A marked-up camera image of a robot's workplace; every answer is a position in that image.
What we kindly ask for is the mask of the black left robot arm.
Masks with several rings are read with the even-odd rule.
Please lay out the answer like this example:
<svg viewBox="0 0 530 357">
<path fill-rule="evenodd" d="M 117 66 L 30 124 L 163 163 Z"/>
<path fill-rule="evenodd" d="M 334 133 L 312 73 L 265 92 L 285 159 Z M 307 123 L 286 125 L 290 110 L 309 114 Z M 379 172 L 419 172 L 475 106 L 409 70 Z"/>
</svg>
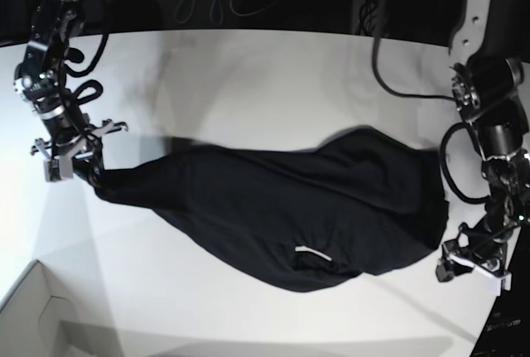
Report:
<svg viewBox="0 0 530 357">
<path fill-rule="evenodd" d="M 523 139 L 529 122 L 518 97 L 525 80 L 521 56 L 529 26 L 529 0 L 465 0 L 463 17 L 450 42 L 451 92 L 461 121 L 440 145 L 441 172 L 452 192 L 485 214 L 474 227 L 463 223 L 441 246 L 439 282 L 476 271 L 497 293 L 511 287 L 508 241 L 529 222 L 529 153 Z M 456 186 L 446 159 L 451 136 L 465 130 L 481 158 L 489 184 L 486 197 L 468 197 Z"/>
</svg>

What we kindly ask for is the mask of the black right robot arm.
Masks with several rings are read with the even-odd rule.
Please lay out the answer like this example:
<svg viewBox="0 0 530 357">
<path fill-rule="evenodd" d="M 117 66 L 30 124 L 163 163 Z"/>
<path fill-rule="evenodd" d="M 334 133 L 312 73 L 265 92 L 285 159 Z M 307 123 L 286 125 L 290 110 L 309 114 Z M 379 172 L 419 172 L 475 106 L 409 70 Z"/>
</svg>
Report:
<svg viewBox="0 0 530 357">
<path fill-rule="evenodd" d="M 42 0 L 31 20 L 31 32 L 23 60 L 14 71 L 13 86 L 21 99 L 31 105 L 49 134 L 38 138 L 31 153 L 41 153 L 45 179 L 65 181 L 78 176 L 92 187 L 102 186 L 104 175 L 103 138 L 128 129 L 125 122 L 104 120 L 96 126 L 83 113 L 83 105 L 98 99 L 104 87 L 88 75 L 104 53 L 109 32 L 103 29 L 99 46 L 85 70 L 71 69 L 84 61 L 82 51 L 71 46 L 72 38 L 84 27 L 83 0 Z M 69 78 L 85 78 L 74 90 Z"/>
</svg>

